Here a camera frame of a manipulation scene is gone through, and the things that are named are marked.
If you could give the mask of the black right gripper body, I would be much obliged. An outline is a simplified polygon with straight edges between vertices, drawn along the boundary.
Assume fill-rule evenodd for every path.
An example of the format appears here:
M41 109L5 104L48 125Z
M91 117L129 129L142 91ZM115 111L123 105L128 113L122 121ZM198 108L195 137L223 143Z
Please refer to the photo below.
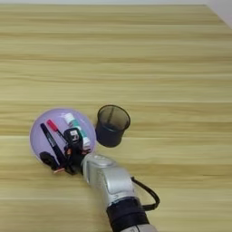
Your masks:
M83 150L80 144L67 143L64 146L65 171L71 175L82 173L82 162L89 150Z

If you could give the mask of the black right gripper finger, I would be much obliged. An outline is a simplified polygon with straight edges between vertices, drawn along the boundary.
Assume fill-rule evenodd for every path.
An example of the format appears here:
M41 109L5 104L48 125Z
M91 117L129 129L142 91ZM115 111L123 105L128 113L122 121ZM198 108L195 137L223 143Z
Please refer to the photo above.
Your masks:
M54 173L63 171L63 167L61 167L57 163L55 158L49 152L47 151L41 152L40 159L43 162L43 164L46 164L47 166L49 166Z

